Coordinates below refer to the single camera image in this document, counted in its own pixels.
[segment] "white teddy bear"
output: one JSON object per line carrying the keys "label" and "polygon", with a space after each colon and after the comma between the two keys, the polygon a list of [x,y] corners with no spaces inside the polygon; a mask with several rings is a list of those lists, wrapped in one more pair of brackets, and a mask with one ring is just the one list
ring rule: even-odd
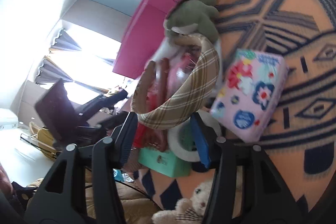
{"label": "white teddy bear", "polygon": [[159,211],[152,217],[154,224],[199,224],[205,213],[212,187],[212,180],[202,182],[191,199],[182,198],[174,211]]}

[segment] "white appliance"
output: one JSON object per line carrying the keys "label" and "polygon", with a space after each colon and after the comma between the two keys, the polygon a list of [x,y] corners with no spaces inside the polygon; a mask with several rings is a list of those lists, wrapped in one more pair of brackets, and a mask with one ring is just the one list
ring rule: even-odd
{"label": "white appliance", "polygon": [[9,109],[0,108],[0,130],[17,128],[18,118]]}

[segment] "white floor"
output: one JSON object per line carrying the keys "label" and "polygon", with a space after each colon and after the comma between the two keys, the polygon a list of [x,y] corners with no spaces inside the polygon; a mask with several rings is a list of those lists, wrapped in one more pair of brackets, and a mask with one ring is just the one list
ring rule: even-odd
{"label": "white floor", "polygon": [[0,162],[9,179],[21,186],[45,177],[53,161],[20,140],[20,129],[0,130]]}

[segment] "stuffed animal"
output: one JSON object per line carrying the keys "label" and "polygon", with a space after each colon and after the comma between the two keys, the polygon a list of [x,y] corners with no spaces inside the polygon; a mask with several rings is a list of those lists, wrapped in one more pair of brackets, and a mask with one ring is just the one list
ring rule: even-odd
{"label": "stuffed animal", "polygon": [[172,37],[198,32],[212,43],[216,42],[218,32],[212,19],[219,12],[215,5],[216,0],[181,0],[164,21],[165,35]]}
{"label": "stuffed animal", "polygon": [[154,224],[199,224],[208,204],[212,180],[201,183],[194,191],[191,199],[182,198],[174,211],[159,211],[152,217]]}

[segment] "person's hand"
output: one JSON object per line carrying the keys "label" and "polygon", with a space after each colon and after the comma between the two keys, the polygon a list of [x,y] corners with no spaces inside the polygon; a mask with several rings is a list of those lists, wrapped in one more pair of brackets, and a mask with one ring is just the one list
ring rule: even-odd
{"label": "person's hand", "polygon": [[13,186],[8,178],[7,173],[0,163],[0,190],[7,199],[11,199],[13,196]]}

